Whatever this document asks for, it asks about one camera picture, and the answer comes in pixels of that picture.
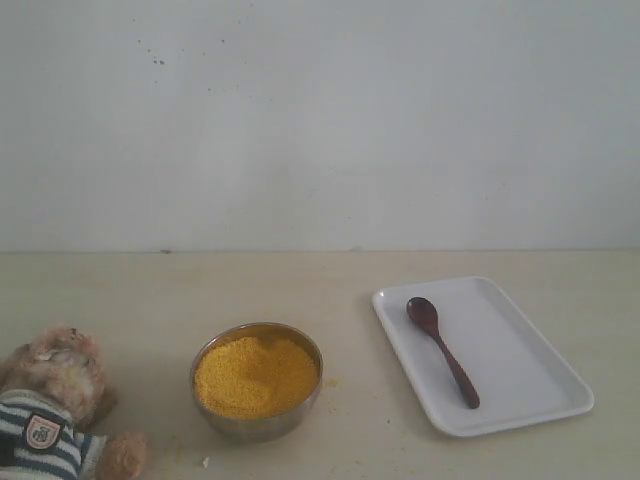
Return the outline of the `dark wooden spoon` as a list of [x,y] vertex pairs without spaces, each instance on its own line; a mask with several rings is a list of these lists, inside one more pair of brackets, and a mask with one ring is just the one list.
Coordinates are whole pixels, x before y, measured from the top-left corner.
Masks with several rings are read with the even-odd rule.
[[424,297],[412,297],[406,303],[406,313],[410,321],[425,332],[438,346],[453,379],[469,409],[480,407],[480,398],[472,381],[441,336],[439,314],[434,304]]

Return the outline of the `teddy bear striped sweater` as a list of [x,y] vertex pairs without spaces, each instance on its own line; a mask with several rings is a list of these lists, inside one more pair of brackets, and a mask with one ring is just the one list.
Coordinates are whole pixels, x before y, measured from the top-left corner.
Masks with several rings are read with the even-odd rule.
[[91,334],[58,326],[16,348],[1,362],[2,478],[138,478],[145,435],[93,430],[116,403]]

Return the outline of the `steel bowl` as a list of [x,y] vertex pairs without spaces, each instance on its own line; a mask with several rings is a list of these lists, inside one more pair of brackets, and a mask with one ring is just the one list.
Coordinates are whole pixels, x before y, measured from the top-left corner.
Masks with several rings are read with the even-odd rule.
[[[319,381],[312,394],[301,404],[283,414],[258,420],[237,420],[223,417],[207,410],[206,407],[200,404],[196,398],[194,387],[194,375],[198,362],[210,347],[237,339],[244,334],[267,336],[282,334],[302,346],[314,359],[319,373]],[[287,435],[299,427],[305,421],[306,417],[308,417],[318,398],[322,387],[322,380],[323,357],[317,344],[303,331],[291,325],[276,322],[254,322],[238,325],[214,336],[211,340],[207,341],[195,355],[189,372],[191,397],[201,416],[215,431],[241,443],[272,441]]]

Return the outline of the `yellow millet grains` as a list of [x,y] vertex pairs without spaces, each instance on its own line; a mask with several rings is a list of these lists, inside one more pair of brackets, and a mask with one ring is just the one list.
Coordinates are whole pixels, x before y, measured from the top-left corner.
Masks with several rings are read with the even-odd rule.
[[282,334],[244,334],[212,346],[194,375],[200,404],[237,420],[283,414],[306,400],[318,381],[312,356]]

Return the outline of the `white rectangular tray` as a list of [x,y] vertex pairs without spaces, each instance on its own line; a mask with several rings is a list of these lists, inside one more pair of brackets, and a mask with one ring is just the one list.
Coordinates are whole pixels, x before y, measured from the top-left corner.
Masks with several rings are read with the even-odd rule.
[[[406,311],[431,301],[445,344],[475,386],[480,405],[466,405],[436,343]],[[494,281],[467,276],[382,288],[374,311],[433,426],[459,438],[493,434],[586,414],[589,385]]]

